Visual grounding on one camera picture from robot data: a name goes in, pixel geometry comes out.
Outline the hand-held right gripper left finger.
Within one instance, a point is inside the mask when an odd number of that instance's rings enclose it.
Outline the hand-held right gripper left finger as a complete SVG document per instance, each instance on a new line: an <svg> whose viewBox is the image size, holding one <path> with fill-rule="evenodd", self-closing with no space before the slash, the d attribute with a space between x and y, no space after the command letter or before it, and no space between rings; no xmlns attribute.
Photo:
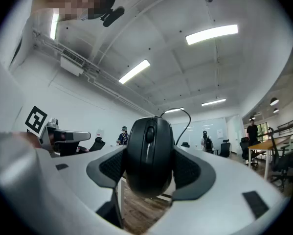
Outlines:
<svg viewBox="0 0 293 235"><path fill-rule="evenodd" d="M99 170L103 150L52 158L27 145L0 145L0 192L31 229L122 229L115 182Z"/></svg>

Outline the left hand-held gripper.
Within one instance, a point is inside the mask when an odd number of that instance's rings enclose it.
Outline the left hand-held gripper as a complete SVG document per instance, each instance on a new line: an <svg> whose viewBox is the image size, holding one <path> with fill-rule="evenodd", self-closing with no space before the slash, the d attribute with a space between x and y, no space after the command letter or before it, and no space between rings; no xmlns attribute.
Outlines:
<svg viewBox="0 0 293 235"><path fill-rule="evenodd" d="M91 138L90 132L61 130L58 119L51 118L46 121L46 117L46 113L34 106L25 125L27 132L36 133L40 146L53 156L76 155L79 148L78 141L87 141Z"/></svg>

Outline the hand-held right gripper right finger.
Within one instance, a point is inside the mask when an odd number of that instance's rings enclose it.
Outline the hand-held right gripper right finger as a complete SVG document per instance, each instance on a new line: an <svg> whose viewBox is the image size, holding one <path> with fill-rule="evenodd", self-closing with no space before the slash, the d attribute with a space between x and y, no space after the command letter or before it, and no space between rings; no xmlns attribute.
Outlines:
<svg viewBox="0 0 293 235"><path fill-rule="evenodd" d="M184 148L214 168L212 188L193 201L175 201L158 221L160 235L259 235L284 210L289 199L246 165L217 155ZM243 193L255 191L268 210L255 218Z"/></svg>

